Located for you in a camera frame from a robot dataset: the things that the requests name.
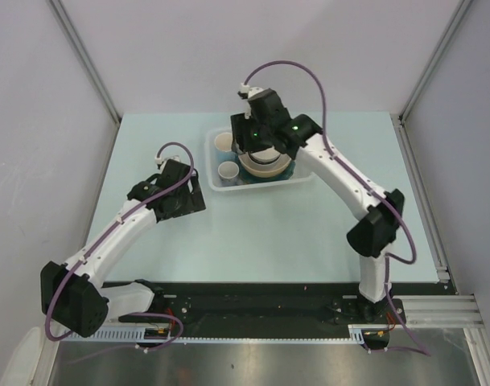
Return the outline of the grey white mug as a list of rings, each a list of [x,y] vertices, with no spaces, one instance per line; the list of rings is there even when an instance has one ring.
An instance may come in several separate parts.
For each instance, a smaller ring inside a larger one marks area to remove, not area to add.
[[[223,187],[236,186],[240,168],[235,162],[225,161],[218,166],[217,174]]]

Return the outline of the small white bowl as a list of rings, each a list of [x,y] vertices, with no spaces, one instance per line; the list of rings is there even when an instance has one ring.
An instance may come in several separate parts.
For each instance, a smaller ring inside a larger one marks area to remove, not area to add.
[[[250,154],[252,154],[252,156],[255,158],[260,158],[264,160],[281,156],[281,154],[278,151],[276,151],[276,149],[273,147],[270,147],[265,150],[256,151],[256,152],[249,152],[249,155]]]

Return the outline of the large cream bowl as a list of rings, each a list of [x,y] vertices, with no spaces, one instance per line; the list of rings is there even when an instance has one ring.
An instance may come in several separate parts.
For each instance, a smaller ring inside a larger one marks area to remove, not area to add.
[[[249,153],[237,157],[240,164],[252,175],[262,178],[273,177],[282,173],[290,164],[292,159],[287,154],[281,154],[280,159],[273,165],[262,166],[250,161]]]

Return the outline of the teal glass plate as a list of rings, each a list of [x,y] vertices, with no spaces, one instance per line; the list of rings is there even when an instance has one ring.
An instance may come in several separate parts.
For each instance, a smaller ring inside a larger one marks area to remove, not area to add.
[[[294,173],[295,162],[291,161],[289,166],[279,175],[273,177],[262,178],[250,174],[243,166],[240,166],[239,179],[244,184],[256,184],[256,183],[272,183],[277,181],[284,181],[290,179]]]

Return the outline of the floral patterned bowl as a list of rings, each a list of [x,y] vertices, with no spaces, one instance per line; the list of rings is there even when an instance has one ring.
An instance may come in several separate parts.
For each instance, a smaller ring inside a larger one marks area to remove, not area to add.
[[[260,158],[255,158],[252,156],[252,154],[249,155],[249,159],[251,162],[257,164],[257,165],[262,165],[262,166],[268,166],[268,165],[273,165],[275,164],[279,159],[280,159],[280,156],[279,157],[276,157],[276,158],[272,158],[272,159],[260,159]]]

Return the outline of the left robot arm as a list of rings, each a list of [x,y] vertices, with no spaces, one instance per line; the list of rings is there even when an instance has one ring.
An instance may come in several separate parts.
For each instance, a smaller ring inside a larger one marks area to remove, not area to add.
[[[51,322],[87,338],[106,321],[140,314],[153,322],[165,311],[159,292],[145,280],[105,287],[112,268],[157,223],[205,210],[197,170],[169,158],[158,173],[132,187],[107,227],[64,263],[48,262],[40,273],[41,306],[50,340]]]

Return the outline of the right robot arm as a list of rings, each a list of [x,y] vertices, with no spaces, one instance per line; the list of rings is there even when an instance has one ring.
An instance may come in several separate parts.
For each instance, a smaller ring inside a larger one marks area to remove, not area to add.
[[[385,302],[390,284],[385,279],[385,256],[400,227],[404,195],[367,183],[366,177],[335,149],[327,150],[323,129],[301,114],[281,122],[273,132],[250,115],[230,117],[234,147],[253,153],[273,147],[320,177],[346,204],[357,219],[346,238],[360,255],[359,315],[366,322],[378,322],[387,313]]]

